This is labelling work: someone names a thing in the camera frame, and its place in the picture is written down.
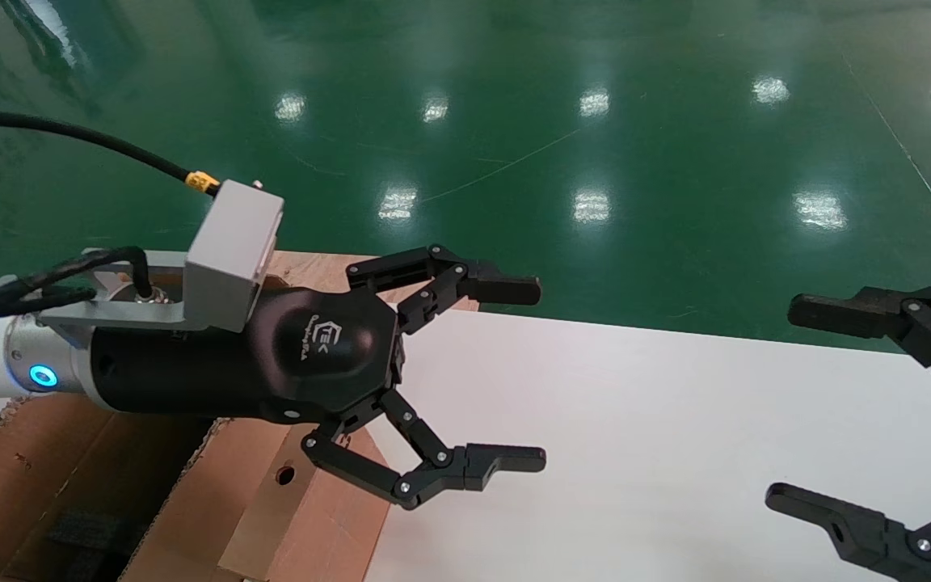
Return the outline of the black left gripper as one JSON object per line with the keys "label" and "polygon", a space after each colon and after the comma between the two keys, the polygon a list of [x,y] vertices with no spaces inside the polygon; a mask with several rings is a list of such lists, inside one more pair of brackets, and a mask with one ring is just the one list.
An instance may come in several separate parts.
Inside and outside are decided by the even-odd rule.
{"label": "black left gripper", "polygon": [[366,289],[273,289],[243,331],[100,327],[96,394],[137,414],[364,426],[403,363],[398,317]]}

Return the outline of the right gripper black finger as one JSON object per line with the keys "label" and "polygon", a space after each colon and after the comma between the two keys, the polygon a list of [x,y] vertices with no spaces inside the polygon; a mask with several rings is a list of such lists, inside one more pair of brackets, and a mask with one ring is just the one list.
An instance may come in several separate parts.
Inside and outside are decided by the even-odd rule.
{"label": "right gripper black finger", "polygon": [[909,529],[899,521],[789,483],[773,483],[765,504],[820,527],[839,559],[895,581],[931,581],[931,522]]}
{"label": "right gripper black finger", "polygon": [[795,327],[888,338],[925,369],[931,369],[931,286],[910,292],[865,287],[853,298],[801,293],[788,306]]}

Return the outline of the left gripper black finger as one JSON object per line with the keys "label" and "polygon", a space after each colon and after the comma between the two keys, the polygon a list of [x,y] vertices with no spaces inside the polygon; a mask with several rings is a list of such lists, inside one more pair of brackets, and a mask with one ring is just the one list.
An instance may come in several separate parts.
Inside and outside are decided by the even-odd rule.
{"label": "left gripper black finger", "polygon": [[499,471],[538,473],[546,468],[546,451],[541,447],[444,445],[396,390],[378,398],[376,407],[417,453],[420,463],[413,470],[400,474],[337,445],[341,423],[320,424],[303,439],[301,449],[315,467],[407,511],[444,491],[481,492]]}
{"label": "left gripper black finger", "polygon": [[444,246],[411,248],[348,265],[348,286],[375,294],[421,284],[398,303],[398,329],[413,335],[463,298],[479,303],[535,306],[538,277],[510,276],[495,263],[466,260]]}

